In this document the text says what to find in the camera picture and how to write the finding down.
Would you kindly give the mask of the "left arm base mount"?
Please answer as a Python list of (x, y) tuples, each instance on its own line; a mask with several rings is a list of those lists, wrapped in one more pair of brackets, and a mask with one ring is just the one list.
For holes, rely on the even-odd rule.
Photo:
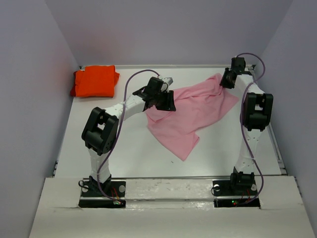
[(78, 182), (81, 188), (79, 204), (80, 208), (125, 208), (126, 181), (108, 178), (98, 185), (91, 176)]

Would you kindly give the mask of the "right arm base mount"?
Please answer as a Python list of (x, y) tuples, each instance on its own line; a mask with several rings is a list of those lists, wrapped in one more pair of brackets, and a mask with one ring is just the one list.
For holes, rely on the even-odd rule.
[(211, 188), (215, 208), (259, 208), (257, 192), (254, 173), (232, 173), (229, 179), (214, 180)]

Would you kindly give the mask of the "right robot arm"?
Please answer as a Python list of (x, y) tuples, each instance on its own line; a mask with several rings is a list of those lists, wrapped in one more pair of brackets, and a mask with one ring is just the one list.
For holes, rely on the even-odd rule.
[(253, 184), (257, 145), (262, 132), (270, 123), (273, 105), (273, 95), (261, 90), (256, 79), (238, 79), (240, 75), (252, 75), (246, 70), (244, 55), (242, 53), (231, 59), (231, 66), (225, 69), (220, 81), (223, 88), (233, 89), (238, 86), (243, 92), (239, 117), (242, 144), (228, 182), (228, 189), (233, 194), (240, 194), (246, 186)]

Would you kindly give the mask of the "pink t-shirt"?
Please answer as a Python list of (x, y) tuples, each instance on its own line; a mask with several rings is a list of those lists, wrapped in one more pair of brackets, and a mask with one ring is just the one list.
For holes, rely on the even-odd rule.
[(185, 161), (200, 138), (198, 129), (221, 120), (239, 101), (220, 85), (217, 73), (207, 80), (174, 90), (176, 111), (146, 110), (148, 130), (158, 142)]

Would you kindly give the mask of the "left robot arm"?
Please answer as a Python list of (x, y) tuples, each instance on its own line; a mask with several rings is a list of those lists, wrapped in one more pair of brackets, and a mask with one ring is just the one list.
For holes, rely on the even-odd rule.
[(124, 97), (123, 102), (106, 109), (92, 109), (82, 132), (82, 139), (88, 148), (91, 158), (90, 177), (94, 180), (92, 189), (104, 196), (109, 192), (111, 174), (108, 168), (108, 157), (118, 140), (124, 120), (151, 107), (160, 111), (176, 111), (173, 91), (169, 86), (171, 77), (151, 77), (146, 86)]

